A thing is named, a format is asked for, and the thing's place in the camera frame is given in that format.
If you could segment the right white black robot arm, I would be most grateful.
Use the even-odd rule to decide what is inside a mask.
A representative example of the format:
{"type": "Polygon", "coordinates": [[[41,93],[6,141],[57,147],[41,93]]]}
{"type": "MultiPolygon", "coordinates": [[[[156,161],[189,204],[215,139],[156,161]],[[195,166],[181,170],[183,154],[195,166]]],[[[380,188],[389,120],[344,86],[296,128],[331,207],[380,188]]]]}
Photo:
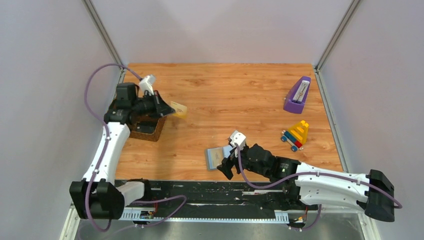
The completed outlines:
{"type": "Polygon", "coordinates": [[[268,185],[249,185],[256,189],[280,186],[283,200],[290,206],[309,207],[332,205],[362,210],[372,219],[394,222],[395,209],[401,203],[395,199],[395,188],[386,175],[376,169],[369,173],[347,173],[327,170],[298,160],[275,156],[258,144],[230,147],[229,155],[217,169],[231,180],[232,169],[243,177],[249,171],[267,178],[268,185]]]}

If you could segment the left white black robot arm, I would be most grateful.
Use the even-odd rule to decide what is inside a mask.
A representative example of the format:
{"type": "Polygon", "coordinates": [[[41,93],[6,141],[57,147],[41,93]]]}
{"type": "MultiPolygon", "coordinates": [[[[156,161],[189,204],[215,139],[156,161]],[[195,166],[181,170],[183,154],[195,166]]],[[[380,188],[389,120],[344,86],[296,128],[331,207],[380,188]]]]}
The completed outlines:
{"type": "Polygon", "coordinates": [[[139,117],[161,119],[176,111],[157,90],[145,90],[138,96],[139,86],[119,83],[116,97],[104,117],[103,136],[90,167],[80,181],[70,184],[69,193],[82,219],[118,220],[124,208],[145,196],[146,180],[129,180],[115,185],[115,175],[123,147],[139,117]]]}

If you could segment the grey card holder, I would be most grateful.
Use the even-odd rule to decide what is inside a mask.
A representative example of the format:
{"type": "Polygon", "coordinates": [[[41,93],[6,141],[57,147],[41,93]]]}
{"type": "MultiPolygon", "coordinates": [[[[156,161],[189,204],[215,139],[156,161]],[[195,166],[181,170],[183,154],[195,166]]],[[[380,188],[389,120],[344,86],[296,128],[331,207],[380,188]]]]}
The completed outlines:
{"type": "Polygon", "coordinates": [[[205,153],[205,161],[206,168],[208,171],[214,171],[217,169],[217,166],[222,163],[224,158],[228,158],[230,156],[231,150],[234,147],[231,145],[225,145],[221,147],[208,148],[204,151],[205,153]]]}

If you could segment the gold striped card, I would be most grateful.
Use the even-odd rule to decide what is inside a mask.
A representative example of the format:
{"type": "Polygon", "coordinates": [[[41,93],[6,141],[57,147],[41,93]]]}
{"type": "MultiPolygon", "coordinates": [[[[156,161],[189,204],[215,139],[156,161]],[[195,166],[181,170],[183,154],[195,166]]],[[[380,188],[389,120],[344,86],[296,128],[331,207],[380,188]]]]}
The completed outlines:
{"type": "Polygon", "coordinates": [[[174,109],[174,113],[172,114],[174,117],[186,119],[188,115],[188,107],[186,105],[177,103],[175,101],[170,102],[170,106],[174,109]]]}

